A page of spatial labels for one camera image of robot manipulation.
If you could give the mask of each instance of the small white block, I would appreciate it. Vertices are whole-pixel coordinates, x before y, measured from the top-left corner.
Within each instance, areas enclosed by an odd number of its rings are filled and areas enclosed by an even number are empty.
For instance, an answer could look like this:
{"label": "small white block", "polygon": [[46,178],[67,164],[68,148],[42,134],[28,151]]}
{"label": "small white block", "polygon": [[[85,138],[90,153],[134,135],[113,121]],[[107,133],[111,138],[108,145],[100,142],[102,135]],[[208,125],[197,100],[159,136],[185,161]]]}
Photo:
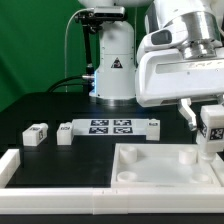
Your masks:
{"label": "small white block", "polygon": [[204,153],[223,151],[224,148],[224,107],[222,105],[203,106],[201,109],[202,128],[197,143]]}
{"label": "small white block", "polygon": [[24,146],[38,146],[47,137],[48,125],[33,124],[26,131],[23,132]]}
{"label": "small white block", "polygon": [[57,131],[57,144],[71,145],[73,137],[72,123],[61,124]]}
{"label": "small white block", "polygon": [[146,140],[159,141],[160,140],[160,120],[149,120],[146,126]]}

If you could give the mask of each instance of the white platform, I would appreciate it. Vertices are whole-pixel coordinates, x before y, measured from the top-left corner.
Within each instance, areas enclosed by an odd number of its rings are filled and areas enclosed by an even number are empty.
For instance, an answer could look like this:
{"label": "white platform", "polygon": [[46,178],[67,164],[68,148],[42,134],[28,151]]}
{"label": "white platform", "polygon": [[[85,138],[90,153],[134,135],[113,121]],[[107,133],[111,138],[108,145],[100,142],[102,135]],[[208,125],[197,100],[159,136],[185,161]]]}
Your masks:
{"label": "white platform", "polygon": [[[192,152],[195,161],[183,164],[180,155],[187,161]],[[111,187],[221,187],[212,165],[198,161],[197,154],[197,145],[117,144]]]}
{"label": "white platform", "polygon": [[[224,163],[219,156],[210,165],[188,156],[180,164],[178,151],[191,153],[189,145],[131,145],[137,154],[131,150],[121,163],[123,146],[130,145],[116,146],[112,188],[0,189],[0,214],[224,212]],[[117,181],[117,174],[127,170],[137,177]],[[205,176],[192,179],[194,174]]]}

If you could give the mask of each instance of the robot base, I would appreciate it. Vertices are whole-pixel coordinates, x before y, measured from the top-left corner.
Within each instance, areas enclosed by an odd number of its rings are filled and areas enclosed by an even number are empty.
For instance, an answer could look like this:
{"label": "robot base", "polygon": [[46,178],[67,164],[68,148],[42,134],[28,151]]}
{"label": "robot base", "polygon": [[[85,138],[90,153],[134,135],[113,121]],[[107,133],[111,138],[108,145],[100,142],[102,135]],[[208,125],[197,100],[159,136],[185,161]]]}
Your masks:
{"label": "robot base", "polygon": [[123,106],[129,106],[134,105],[137,103],[136,98],[130,98],[130,99],[103,99],[97,96],[93,96],[90,94],[90,102],[96,103],[100,105],[105,105],[109,107],[123,107]]}

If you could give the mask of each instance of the cable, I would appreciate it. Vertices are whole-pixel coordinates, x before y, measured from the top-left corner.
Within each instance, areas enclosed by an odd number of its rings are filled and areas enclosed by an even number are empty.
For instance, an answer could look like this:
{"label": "cable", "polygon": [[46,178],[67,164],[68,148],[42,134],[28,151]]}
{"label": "cable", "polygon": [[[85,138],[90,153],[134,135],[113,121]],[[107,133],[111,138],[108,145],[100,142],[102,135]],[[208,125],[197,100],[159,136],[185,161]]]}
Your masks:
{"label": "cable", "polygon": [[60,85],[57,85],[54,88],[52,88],[51,91],[49,91],[49,92],[54,92],[54,90],[56,90],[60,87],[63,87],[63,86],[67,87],[67,86],[83,86],[83,85],[86,85],[86,84],[85,83],[83,83],[83,84],[78,84],[78,83],[60,84]]}
{"label": "cable", "polygon": [[76,79],[82,79],[82,76],[71,76],[65,79],[62,79],[58,82],[56,82],[55,84],[53,84],[51,87],[48,88],[48,90],[46,92],[52,92],[52,89],[54,89],[55,87],[57,87],[58,85],[71,81],[71,80],[76,80]]}
{"label": "cable", "polygon": [[65,63],[65,78],[67,78],[68,76],[68,59],[67,59],[67,54],[68,54],[68,32],[69,32],[69,28],[71,25],[71,22],[73,21],[73,19],[81,12],[90,12],[93,11],[94,8],[87,8],[87,9],[81,9],[77,12],[75,12],[71,18],[68,21],[67,27],[66,27],[66,31],[65,31],[65,42],[64,42],[64,63]]}

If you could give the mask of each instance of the white block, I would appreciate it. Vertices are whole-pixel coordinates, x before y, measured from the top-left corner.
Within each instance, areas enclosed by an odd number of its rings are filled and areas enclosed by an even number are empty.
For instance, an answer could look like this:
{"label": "white block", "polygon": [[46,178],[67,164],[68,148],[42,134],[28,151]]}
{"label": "white block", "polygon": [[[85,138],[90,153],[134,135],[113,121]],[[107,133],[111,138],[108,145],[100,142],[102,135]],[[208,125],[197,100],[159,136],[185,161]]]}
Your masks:
{"label": "white block", "polygon": [[224,148],[224,107],[222,105],[203,106],[201,109],[202,128],[197,143],[202,153],[223,151]]}
{"label": "white block", "polygon": [[0,159],[0,188],[5,188],[19,165],[19,149],[9,149]]}
{"label": "white block", "polygon": [[156,119],[149,120],[146,127],[146,140],[160,140],[160,121]]}
{"label": "white block", "polygon": [[61,124],[57,131],[57,144],[71,145],[73,137],[72,123]]}
{"label": "white block", "polygon": [[23,132],[24,146],[38,146],[47,137],[48,125],[33,124],[26,131]]}

